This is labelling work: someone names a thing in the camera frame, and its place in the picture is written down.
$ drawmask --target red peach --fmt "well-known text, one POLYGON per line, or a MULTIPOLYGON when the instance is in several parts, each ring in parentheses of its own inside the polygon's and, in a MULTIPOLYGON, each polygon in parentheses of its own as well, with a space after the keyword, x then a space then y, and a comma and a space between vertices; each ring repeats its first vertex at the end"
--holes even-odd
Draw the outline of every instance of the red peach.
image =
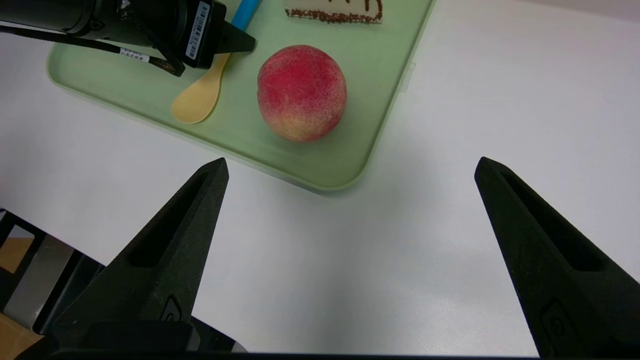
POLYGON ((308 45, 285 47, 260 69, 258 105, 274 133, 311 142, 340 122, 347 85, 338 64, 323 51, 308 45))

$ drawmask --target white table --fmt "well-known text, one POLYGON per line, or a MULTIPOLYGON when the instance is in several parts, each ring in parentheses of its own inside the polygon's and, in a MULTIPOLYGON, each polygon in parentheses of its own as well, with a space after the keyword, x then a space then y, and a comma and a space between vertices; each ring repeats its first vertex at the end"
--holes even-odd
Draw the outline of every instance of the white table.
MULTIPOLYGON (((361 183, 229 162, 194 315, 251 351, 535 355, 474 169, 510 166, 640 279, 639 4, 440 0, 361 183)), ((0 44, 0 206, 95 259, 221 156, 56 88, 49 44, 0 44)))

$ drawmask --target barcode label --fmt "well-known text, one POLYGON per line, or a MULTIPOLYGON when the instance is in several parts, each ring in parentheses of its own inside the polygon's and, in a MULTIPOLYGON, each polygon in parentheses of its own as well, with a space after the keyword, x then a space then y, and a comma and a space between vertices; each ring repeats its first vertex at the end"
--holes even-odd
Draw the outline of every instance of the barcode label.
POLYGON ((196 19, 193 21, 193 28, 191 29, 191 37, 189 38, 189 44, 187 44, 186 55, 192 60, 196 59, 198 50, 200 49, 200 41, 202 40, 202 30, 205 24, 207 24, 207 18, 209 17, 209 10, 211 6, 203 1, 198 5, 198 12, 196 12, 196 19))
POLYGON ((149 55, 145 55, 143 53, 139 53, 137 51, 132 51, 129 49, 120 48, 120 55, 124 55, 128 58, 144 61, 145 63, 149 62, 149 55))

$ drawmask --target light green tray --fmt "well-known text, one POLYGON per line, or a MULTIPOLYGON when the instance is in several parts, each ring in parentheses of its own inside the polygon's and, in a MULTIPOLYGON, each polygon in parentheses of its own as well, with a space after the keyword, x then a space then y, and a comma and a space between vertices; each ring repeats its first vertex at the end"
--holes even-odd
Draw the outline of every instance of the light green tray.
MULTIPOLYGON (((230 19, 239 0, 222 1, 230 10, 230 19)), ((263 0, 247 29, 258 41, 256 50, 231 57, 216 109, 195 125, 177 122, 170 107, 204 70, 187 69, 176 78, 117 54, 56 44, 47 71, 51 81, 62 88, 312 188, 341 190, 355 184, 369 162, 431 3, 386 0, 383 24, 365 25, 292 19, 280 0, 263 0), (312 45, 328 53, 347 81, 348 103, 342 121, 329 135, 312 143, 292 143, 273 134, 256 100, 260 66, 279 49, 294 44, 312 45)))

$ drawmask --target wooden spoon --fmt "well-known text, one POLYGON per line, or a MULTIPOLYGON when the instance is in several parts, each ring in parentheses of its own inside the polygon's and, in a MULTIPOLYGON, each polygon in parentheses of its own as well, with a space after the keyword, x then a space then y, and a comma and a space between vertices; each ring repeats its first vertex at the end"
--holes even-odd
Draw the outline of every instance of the wooden spoon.
MULTIPOLYGON (((245 30, 260 0, 242 0, 231 25, 245 30)), ((191 84, 174 100, 171 114, 185 124, 196 124, 206 119, 218 103, 222 73, 230 54, 217 54, 211 69, 198 81, 191 84)))
POLYGON ((218 103, 222 73, 230 54, 217 54, 211 69, 191 84, 173 102, 171 114, 185 124, 196 124, 206 119, 218 103))

